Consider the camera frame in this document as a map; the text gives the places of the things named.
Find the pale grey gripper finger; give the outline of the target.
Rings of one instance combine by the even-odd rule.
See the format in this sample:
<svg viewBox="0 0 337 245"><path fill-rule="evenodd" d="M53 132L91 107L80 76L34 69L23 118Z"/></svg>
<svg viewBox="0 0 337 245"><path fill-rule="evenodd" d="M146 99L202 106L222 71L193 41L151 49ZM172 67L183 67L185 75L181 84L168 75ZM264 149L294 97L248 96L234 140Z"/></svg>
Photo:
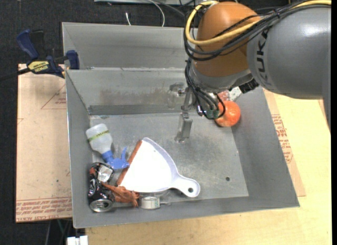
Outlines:
<svg viewBox="0 0 337 245"><path fill-rule="evenodd" d="M190 137L193 120L188 114L180 114L178 132L175 141L178 143L185 142Z"/></svg>
<svg viewBox="0 0 337 245"><path fill-rule="evenodd" d="M185 94L185 86L183 82L178 82L171 84L169 87L170 92L174 92L176 94Z"/></svg>

